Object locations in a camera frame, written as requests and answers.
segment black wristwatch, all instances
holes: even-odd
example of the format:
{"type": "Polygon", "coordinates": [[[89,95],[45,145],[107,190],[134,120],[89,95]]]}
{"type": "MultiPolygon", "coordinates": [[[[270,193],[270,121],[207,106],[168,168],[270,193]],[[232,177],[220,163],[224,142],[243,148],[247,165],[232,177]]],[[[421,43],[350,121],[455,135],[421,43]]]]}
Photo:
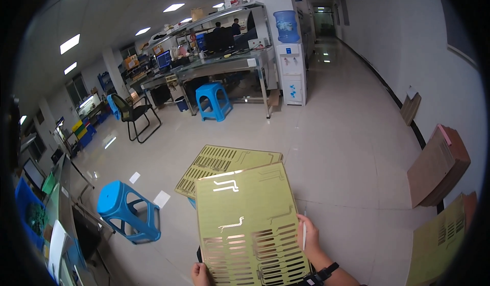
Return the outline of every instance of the black wristwatch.
{"type": "Polygon", "coordinates": [[[332,276],[332,272],[339,267],[339,264],[333,263],[328,268],[323,268],[318,272],[313,272],[305,277],[303,277],[304,286],[323,286],[323,282],[332,276]]]}

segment computer monitor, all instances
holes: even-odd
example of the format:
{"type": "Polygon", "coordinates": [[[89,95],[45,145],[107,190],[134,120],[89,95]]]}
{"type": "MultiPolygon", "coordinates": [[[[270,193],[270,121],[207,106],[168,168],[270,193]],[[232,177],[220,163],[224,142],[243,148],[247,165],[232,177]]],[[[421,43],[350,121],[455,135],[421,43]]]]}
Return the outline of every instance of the computer monitor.
{"type": "Polygon", "coordinates": [[[223,52],[231,49],[235,45],[235,38],[231,27],[215,29],[212,32],[204,34],[206,48],[212,52],[223,52]]]}
{"type": "Polygon", "coordinates": [[[160,69],[170,66],[170,61],[172,58],[170,57],[170,50],[166,50],[162,54],[156,57],[156,61],[158,62],[158,67],[160,69]]]}

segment blue water bottle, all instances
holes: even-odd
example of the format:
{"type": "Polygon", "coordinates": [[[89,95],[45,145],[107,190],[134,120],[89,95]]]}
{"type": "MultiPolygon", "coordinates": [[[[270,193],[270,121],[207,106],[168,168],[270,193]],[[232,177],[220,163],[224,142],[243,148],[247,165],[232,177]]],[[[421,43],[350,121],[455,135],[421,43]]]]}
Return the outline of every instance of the blue water bottle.
{"type": "Polygon", "coordinates": [[[299,40],[295,15],[296,12],[294,10],[281,10],[274,13],[280,42],[294,43],[299,40]]]}

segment blue trash bin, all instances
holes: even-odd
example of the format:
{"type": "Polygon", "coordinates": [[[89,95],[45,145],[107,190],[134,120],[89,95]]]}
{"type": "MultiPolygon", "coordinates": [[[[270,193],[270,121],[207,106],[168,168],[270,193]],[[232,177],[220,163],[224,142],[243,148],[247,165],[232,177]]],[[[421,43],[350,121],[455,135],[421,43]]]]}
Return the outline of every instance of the blue trash bin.
{"type": "Polygon", "coordinates": [[[174,102],[177,104],[177,107],[179,108],[180,111],[187,111],[189,109],[184,96],[178,97],[177,99],[175,99],[174,102]]]}
{"type": "Polygon", "coordinates": [[[279,31],[279,41],[282,43],[294,43],[299,40],[296,12],[294,10],[281,10],[273,13],[276,18],[276,27],[279,31]]]}

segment person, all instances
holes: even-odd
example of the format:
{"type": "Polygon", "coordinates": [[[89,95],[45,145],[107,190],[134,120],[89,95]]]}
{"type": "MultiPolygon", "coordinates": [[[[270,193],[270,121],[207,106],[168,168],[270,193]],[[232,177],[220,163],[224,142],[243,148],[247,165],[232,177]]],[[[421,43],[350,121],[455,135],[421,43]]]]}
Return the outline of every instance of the person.
{"type": "Polygon", "coordinates": [[[245,27],[240,26],[240,24],[238,24],[238,19],[235,18],[235,20],[233,20],[233,24],[231,25],[231,32],[233,33],[233,36],[240,35],[240,31],[244,29],[245,27]]]}
{"type": "MultiPolygon", "coordinates": [[[[325,252],[322,251],[319,241],[318,228],[309,218],[296,214],[299,219],[297,242],[303,243],[303,223],[306,224],[306,245],[304,253],[316,270],[322,270],[334,263],[325,252]]],[[[211,286],[204,263],[194,263],[191,269],[191,277],[194,286],[211,286]]],[[[325,286],[360,286],[359,282],[347,273],[342,267],[332,272],[332,276],[325,281],[325,286]]]]}
{"type": "Polygon", "coordinates": [[[216,24],[216,27],[213,30],[213,32],[216,31],[216,30],[219,30],[221,28],[221,22],[216,22],[215,24],[216,24]]]}

